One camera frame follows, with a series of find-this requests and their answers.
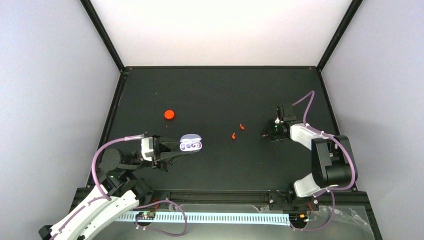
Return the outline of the purple earbud with hook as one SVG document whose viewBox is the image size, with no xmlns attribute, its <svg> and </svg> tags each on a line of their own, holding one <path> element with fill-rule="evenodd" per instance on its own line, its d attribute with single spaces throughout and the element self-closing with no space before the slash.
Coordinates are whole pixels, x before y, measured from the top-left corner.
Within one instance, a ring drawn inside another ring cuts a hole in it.
<svg viewBox="0 0 424 240">
<path fill-rule="evenodd" d="M 200 150 L 202 148 L 202 143 L 200 141 L 197 142 L 193 142 L 191 144 L 191 148 L 196 151 L 196 150 Z"/>
</svg>

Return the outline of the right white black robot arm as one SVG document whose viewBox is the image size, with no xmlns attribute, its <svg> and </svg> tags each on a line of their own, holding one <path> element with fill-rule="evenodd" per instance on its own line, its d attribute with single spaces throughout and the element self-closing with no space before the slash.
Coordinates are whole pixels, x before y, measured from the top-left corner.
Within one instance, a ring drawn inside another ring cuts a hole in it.
<svg viewBox="0 0 424 240">
<path fill-rule="evenodd" d="M 311 151 L 311 172 L 287 188 L 284 200 L 289 209 L 299 210 L 312 198 L 355 184 L 358 173 L 349 138 L 301 122 L 292 105 L 277 106 L 275 119 L 268 120 L 260 134 L 272 142 L 288 139 Z"/>
</svg>

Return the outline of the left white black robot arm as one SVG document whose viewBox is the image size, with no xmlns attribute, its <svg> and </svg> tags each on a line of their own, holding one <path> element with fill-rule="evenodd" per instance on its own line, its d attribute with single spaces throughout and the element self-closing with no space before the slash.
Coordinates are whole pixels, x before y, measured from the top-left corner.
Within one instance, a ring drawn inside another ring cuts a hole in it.
<svg viewBox="0 0 424 240">
<path fill-rule="evenodd" d="M 95 186 L 90 193 L 54 225 L 38 231 L 43 240 L 92 240 L 105 227 L 130 210 L 141 210 L 175 202 L 153 201 L 154 191 L 134 172 L 143 168 L 166 170 L 183 158 L 199 152 L 202 138 L 189 133 L 179 140 L 158 135 L 126 136 L 105 143 L 95 153 L 91 175 Z"/>
</svg>

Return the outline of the lavender earbud charging case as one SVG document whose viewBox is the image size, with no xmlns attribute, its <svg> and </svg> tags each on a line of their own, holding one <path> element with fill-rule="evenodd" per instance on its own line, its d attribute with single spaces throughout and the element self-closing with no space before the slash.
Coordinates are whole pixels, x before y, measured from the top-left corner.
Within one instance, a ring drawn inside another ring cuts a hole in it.
<svg viewBox="0 0 424 240">
<path fill-rule="evenodd" d="M 193 152 L 198 152 L 200 150 L 193 150 L 191 148 L 191 144 L 194 142 L 202 142 L 202 137 L 198 134 L 194 134 L 194 133 L 190 133 L 190 134 L 185 134 L 180 138 L 180 145 L 179 145 L 179 149 L 181 151 L 184 152 L 189 152 L 189 151 L 193 151 Z"/>
</svg>

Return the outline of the orange round case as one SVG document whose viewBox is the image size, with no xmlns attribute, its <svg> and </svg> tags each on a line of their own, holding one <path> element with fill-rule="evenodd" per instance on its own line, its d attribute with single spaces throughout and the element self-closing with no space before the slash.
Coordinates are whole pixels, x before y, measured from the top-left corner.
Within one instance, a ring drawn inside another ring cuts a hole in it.
<svg viewBox="0 0 424 240">
<path fill-rule="evenodd" d="M 173 110 L 171 110 L 171 109 L 166 110 L 164 112 L 164 117 L 167 120 L 172 120 L 175 117 L 175 112 Z"/>
</svg>

